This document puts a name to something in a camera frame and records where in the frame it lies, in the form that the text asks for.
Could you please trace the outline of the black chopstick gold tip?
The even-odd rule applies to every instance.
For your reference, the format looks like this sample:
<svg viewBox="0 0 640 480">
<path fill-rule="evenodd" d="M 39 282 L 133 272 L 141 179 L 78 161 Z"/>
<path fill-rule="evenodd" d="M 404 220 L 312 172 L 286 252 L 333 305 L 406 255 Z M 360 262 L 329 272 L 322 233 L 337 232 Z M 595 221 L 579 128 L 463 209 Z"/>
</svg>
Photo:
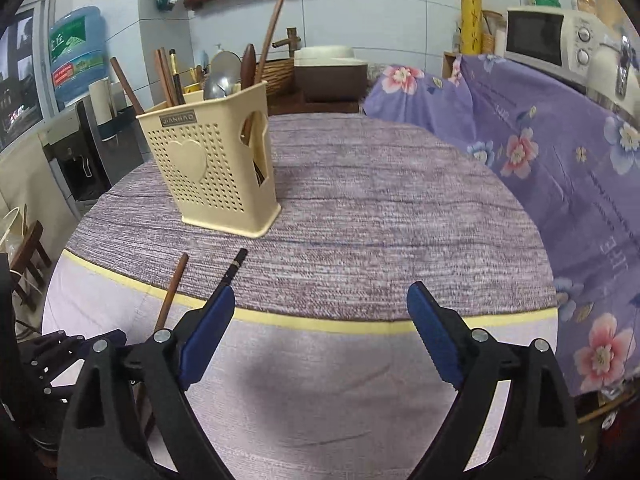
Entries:
<svg viewBox="0 0 640 480">
<path fill-rule="evenodd" d="M 177 55 L 175 49 L 169 50 L 169 69 L 171 73 L 172 82 L 174 83 L 175 92 L 176 92 L 176 102 L 178 105 L 182 105 L 186 102 L 183 97 L 182 85 L 180 80 L 180 75 L 177 66 Z"/>
</svg>

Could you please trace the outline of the reddish brown wooden chopstick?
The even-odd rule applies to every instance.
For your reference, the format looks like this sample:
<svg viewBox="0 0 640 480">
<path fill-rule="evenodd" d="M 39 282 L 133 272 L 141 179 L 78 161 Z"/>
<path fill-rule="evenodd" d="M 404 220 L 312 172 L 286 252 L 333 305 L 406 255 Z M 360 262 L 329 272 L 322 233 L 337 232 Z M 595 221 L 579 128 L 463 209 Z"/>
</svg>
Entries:
<svg viewBox="0 0 640 480">
<path fill-rule="evenodd" d="M 270 44 L 272 44 L 272 37 L 278 24 L 283 3 L 284 0 L 277 0 L 273 8 L 265 39 L 262 42 L 262 52 L 260 52 L 259 62 L 256 62 L 255 48 L 251 44 L 245 48 L 241 62 L 241 87 L 243 89 L 247 88 L 250 84 L 259 84 L 262 81 L 262 74 L 264 73 L 267 62 Z"/>
</svg>

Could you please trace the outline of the wooden stool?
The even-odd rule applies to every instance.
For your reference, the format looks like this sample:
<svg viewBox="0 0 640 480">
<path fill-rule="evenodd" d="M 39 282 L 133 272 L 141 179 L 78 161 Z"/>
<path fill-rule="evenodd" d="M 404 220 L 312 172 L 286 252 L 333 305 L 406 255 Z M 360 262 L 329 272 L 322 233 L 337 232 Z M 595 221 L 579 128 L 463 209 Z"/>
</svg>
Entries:
<svg viewBox="0 0 640 480">
<path fill-rule="evenodd" d="M 21 303 L 32 312 L 37 309 L 37 301 L 29 292 L 34 290 L 39 296 L 43 295 L 48 272 L 52 268 L 52 260 L 41 241 L 42 234 L 43 225 L 36 220 L 27 229 L 25 237 L 10 260 L 13 291 Z"/>
</svg>

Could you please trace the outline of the yellow rolled mat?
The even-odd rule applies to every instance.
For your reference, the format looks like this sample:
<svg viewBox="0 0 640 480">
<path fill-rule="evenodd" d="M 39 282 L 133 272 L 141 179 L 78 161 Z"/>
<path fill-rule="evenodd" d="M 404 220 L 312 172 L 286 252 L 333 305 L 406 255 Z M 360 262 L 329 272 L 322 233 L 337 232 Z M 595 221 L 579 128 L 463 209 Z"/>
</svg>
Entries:
<svg viewBox="0 0 640 480">
<path fill-rule="evenodd" d="M 460 52 L 478 55 L 482 50 L 482 0 L 461 0 Z"/>
</svg>

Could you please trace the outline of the brown curved wooden chopstick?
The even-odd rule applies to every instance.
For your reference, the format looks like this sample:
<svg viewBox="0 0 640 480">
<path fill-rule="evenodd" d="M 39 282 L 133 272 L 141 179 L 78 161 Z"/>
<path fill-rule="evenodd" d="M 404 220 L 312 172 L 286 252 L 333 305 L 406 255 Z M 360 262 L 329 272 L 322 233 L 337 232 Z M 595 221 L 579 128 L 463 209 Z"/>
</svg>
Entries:
<svg viewBox="0 0 640 480">
<path fill-rule="evenodd" d="M 188 264 L 188 262 L 189 255 L 184 252 L 178 261 L 174 274 L 172 274 L 172 278 L 169 282 L 168 289 L 166 290 L 163 303 L 160 306 L 160 313 L 157 315 L 153 333 L 156 333 L 158 330 L 165 327 L 168 313 L 170 311 L 172 302 L 174 301 L 175 294 L 182 279 L 184 270 L 186 270 L 186 265 Z M 148 400 L 146 400 L 145 384 L 141 384 L 139 386 L 136 397 L 136 407 L 138 415 L 140 417 L 143 434 L 146 438 L 148 438 L 152 434 L 152 431 L 154 429 L 155 417 L 151 411 L 151 408 L 149 407 Z"/>
</svg>

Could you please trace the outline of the bamboo style faucet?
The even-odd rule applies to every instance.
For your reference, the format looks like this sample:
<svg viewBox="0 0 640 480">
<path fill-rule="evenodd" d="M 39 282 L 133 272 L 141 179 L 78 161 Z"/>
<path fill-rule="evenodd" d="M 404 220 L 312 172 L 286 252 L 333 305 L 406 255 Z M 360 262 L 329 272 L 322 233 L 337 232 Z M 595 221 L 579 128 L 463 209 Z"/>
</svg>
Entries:
<svg viewBox="0 0 640 480">
<path fill-rule="evenodd" d="M 288 27 L 286 29 L 286 37 L 277 41 L 273 41 L 271 47 L 273 49 L 279 49 L 288 47 L 288 57 L 294 58 L 295 52 L 300 48 L 302 40 L 298 36 L 296 27 Z"/>
</svg>

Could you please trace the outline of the purple floral cloth cover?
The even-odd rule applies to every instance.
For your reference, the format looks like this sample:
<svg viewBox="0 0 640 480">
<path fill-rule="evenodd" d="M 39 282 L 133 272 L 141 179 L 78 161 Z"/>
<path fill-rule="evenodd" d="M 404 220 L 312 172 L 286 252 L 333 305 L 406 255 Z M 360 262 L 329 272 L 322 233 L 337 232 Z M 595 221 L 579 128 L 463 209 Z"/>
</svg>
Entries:
<svg viewBox="0 0 640 480">
<path fill-rule="evenodd" d="M 363 103 L 475 158 L 535 223 L 558 303 L 556 355 L 570 392 L 639 370 L 639 130 L 581 93 L 495 55 L 449 77 L 388 66 Z"/>
</svg>

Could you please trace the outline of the blue water jug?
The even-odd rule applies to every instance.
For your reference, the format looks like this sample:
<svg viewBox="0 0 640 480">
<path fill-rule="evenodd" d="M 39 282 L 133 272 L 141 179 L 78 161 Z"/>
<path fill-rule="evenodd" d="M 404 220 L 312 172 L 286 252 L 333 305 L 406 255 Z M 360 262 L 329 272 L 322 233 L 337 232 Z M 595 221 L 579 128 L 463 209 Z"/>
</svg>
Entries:
<svg viewBox="0 0 640 480">
<path fill-rule="evenodd" d="M 54 95 L 67 105 L 108 75 L 106 25 L 97 6 L 64 15 L 49 30 L 49 56 Z"/>
</svg>

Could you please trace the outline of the water dispenser machine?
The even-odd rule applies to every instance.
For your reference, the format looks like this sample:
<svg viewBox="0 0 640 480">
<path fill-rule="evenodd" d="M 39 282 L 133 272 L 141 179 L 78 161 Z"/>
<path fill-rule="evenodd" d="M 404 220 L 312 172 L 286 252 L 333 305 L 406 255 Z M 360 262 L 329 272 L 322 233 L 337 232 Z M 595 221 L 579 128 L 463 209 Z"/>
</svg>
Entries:
<svg viewBox="0 0 640 480">
<path fill-rule="evenodd" d="M 43 151 L 63 194 L 74 206 L 89 206 L 143 164 L 141 140 L 131 106 L 100 125 L 90 99 L 82 98 L 44 128 Z"/>
</svg>

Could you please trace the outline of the white brown rice cooker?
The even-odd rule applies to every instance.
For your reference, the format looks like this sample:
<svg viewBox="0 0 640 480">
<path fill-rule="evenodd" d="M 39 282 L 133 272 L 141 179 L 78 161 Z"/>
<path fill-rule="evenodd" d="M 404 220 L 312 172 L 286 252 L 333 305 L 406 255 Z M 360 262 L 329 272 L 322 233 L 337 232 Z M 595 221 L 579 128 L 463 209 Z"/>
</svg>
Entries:
<svg viewBox="0 0 640 480">
<path fill-rule="evenodd" d="M 307 102 L 355 102 L 367 90 L 368 62 L 351 47 L 304 47 L 294 54 L 294 77 Z"/>
</svg>

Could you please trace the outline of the white electric kettle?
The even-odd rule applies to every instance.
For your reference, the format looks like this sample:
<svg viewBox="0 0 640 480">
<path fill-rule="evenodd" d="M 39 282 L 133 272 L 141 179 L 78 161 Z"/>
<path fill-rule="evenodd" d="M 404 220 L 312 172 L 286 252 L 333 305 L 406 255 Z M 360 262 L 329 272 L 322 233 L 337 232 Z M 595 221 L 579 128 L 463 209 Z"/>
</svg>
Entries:
<svg viewBox="0 0 640 480">
<path fill-rule="evenodd" d="M 586 96 L 634 127 L 639 125 L 639 65 L 627 35 L 605 36 L 588 68 Z"/>
</svg>

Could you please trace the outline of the metal spoon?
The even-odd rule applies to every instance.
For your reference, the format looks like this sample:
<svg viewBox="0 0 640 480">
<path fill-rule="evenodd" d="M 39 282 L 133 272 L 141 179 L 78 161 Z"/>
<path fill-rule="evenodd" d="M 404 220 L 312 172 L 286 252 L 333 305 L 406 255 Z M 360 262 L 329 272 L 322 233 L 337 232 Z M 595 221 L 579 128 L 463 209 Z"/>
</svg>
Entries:
<svg viewBox="0 0 640 480">
<path fill-rule="evenodd" d="M 203 84 L 203 99 L 224 99 L 233 93 L 234 82 L 223 73 L 210 73 Z"/>
</svg>

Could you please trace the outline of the cream plastic utensil basket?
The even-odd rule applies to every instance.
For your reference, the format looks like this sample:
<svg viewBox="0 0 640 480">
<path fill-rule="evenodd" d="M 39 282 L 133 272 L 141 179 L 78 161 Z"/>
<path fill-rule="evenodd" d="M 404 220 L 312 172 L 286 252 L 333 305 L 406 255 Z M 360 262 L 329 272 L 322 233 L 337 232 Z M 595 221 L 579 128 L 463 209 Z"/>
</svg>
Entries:
<svg viewBox="0 0 640 480">
<path fill-rule="evenodd" d="M 212 100 L 193 92 L 137 117 L 183 222 L 256 238 L 276 221 L 266 88 Z"/>
</svg>

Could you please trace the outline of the woven brown basin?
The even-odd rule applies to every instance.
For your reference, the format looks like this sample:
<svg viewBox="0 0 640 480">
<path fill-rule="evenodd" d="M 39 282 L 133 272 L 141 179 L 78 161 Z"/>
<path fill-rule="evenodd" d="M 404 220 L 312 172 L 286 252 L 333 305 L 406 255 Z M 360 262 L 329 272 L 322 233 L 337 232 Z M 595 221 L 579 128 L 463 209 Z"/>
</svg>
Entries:
<svg viewBox="0 0 640 480">
<path fill-rule="evenodd" d="M 267 96 L 290 93 L 294 88 L 294 60 L 282 58 L 267 61 L 260 80 L 267 83 Z"/>
</svg>

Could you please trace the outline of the black chopstick silver band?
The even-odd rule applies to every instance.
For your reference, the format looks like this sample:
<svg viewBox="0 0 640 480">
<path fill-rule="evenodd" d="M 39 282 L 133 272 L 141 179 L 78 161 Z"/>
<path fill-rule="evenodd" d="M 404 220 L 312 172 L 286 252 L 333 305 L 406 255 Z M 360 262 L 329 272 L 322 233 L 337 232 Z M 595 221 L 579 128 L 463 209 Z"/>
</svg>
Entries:
<svg viewBox="0 0 640 480">
<path fill-rule="evenodd" d="M 232 259 L 231 263 L 228 266 L 226 272 L 224 272 L 224 276 L 220 280 L 218 287 L 224 288 L 229 286 L 235 278 L 235 275 L 241 269 L 241 266 L 244 263 L 244 260 L 248 254 L 248 250 L 246 248 L 241 248 Z"/>
</svg>

